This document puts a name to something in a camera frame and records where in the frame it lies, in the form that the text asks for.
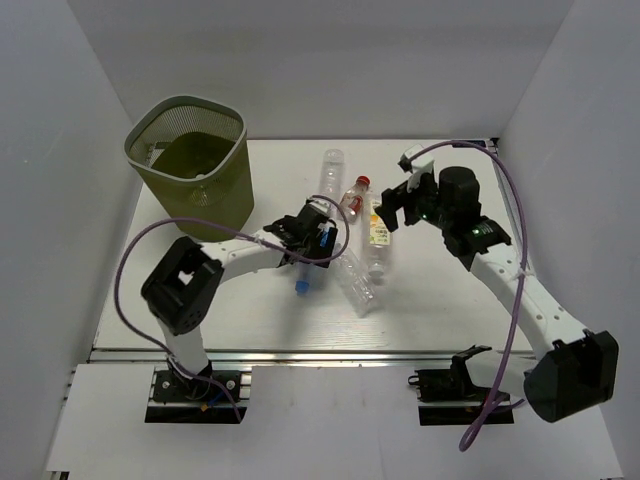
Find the orange label white cap bottle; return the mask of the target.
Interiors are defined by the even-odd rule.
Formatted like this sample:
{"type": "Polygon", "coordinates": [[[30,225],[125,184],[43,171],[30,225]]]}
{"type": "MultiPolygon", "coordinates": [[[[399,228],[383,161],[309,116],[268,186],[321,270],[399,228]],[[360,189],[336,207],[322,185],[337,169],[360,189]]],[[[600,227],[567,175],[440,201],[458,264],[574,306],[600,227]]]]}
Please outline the orange label white cap bottle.
{"type": "Polygon", "coordinates": [[[369,194],[361,214],[361,260],[374,283],[381,284],[388,276],[392,257],[392,237],[376,212],[381,198],[369,194]]]}

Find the clear bottle white cap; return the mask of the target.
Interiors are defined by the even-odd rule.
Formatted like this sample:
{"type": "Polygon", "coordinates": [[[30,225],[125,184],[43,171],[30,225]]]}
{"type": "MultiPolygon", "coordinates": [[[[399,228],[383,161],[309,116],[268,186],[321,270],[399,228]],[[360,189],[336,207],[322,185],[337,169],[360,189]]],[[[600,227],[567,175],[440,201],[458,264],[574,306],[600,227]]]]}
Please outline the clear bottle white cap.
{"type": "Polygon", "coordinates": [[[378,307],[378,296],[368,273],[350,248],[331,262],[330,271],[359,318],[378,307]]]}

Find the blue label blue cap bottle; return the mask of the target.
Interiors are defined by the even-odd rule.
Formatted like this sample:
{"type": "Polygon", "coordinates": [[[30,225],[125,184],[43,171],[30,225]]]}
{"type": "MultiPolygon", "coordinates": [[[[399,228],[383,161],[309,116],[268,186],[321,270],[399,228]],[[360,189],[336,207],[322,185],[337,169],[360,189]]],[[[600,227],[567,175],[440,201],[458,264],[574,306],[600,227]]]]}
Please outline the blue label blue cap bottle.
{"type": "Polygon", "coordinates": [[[326,270],[314,264],[299,263],[295,292],[299,296],[321,291],[326,285],[326,270]]]}

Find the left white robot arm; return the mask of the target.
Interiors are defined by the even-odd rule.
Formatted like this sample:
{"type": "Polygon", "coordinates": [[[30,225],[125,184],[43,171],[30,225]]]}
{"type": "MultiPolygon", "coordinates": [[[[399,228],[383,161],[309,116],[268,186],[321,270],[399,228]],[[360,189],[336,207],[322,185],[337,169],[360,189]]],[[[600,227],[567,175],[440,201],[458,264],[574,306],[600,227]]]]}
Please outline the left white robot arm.
{"type": "Polygon", "coordinates": [[[344,214],[337,202],[316,194],[297,215],[286,215],[254,234],[190,217],[177,219],[232,235],[230,240],[204,244],[187,236],[179,238],[141,288],[142,298],[163,331],[168,362],[179,371],[177,387],[188,398],[202,398],[211,387],[200,324],[219,286],[245,274],[294,263],[328,268],[342,254],[334,250],[338,234],[331,224],[334,212],[344,214]]]}

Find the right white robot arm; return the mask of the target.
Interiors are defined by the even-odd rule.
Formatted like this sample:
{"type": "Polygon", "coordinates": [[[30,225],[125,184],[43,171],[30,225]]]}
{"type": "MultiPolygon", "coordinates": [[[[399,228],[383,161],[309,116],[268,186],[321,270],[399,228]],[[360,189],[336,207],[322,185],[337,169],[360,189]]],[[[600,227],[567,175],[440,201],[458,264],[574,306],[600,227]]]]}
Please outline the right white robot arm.
{"type": "Polygon", "coordinates": [[[533,275],[521,269],[510,236],[481,212],[480,184],[466,167],[439,174],[424,168],[381,194],[377,215],[391,232],[423,220],[438,228],[444,245],[480,280],[508,313],[534,352],[506,361],[500,392],[525,399],[554,423],[608,401],[614,393],[619,345],[595,333],[564,309],[533,275]]]}

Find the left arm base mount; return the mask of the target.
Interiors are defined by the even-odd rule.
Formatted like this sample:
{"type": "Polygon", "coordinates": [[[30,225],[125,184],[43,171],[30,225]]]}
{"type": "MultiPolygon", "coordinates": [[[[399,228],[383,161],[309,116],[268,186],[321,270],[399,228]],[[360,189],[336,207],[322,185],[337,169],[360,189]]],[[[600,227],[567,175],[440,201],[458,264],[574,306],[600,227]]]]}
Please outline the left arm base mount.
{"type": "MultiPolygon", "coordinates": [[[[217,370],[213,378],[232,395],[240,419],[249,405],[251,373],[217,370]]],[[[217,386],[199,384],[189,389],[169,369],[156,369],[152,376],[145,413],[147,424],[239,424],[235,410],[217,386]]]]}

